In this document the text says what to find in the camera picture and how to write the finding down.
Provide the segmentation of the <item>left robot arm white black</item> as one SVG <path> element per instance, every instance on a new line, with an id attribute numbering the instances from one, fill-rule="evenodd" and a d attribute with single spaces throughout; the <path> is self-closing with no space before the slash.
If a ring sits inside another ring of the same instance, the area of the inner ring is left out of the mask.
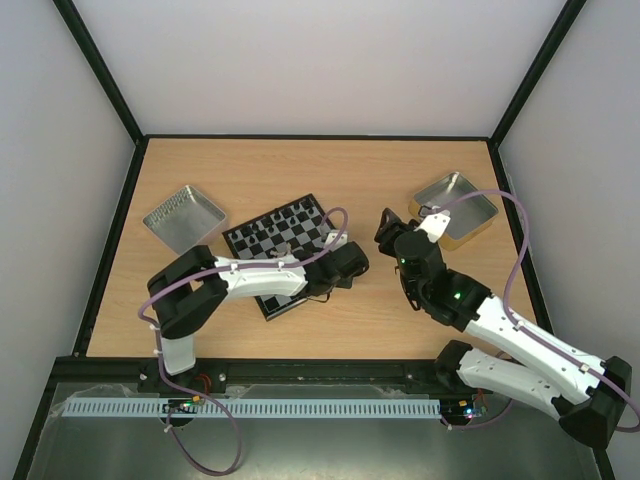
<path id="1" fill-rule="evenodd" d="M 139 309 L 154 330 L 160 377 L 169 382 L 195 367 L 195 333 L 222 304 L 245 297 L 329 296 L 368 269 L 354 241 L 258 260 L 215 256 L 206 246 L 190 249 L 151 277 L 149 299 Z"/>

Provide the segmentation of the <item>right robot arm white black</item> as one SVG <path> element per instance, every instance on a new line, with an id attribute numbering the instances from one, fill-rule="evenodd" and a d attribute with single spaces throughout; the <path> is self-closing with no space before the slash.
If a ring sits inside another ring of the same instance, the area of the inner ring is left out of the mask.
<path id="1" fill-rule="evenodd" d="M 574 440 L 606 449 L 630 393 L 631 366 L 563 342 L 515 313 L 485 285 L 448 268 L 437 241 L 449 221 L 436 213 L 405 223 L 386 208 L 374 236 L 379 251 L 396 260 L 413 310 L 511 357 L 503 360 L 452 340 L 435 362 L 438 384 L 450 392 L 466 385 L 500 393 L 546 413 Z"/>

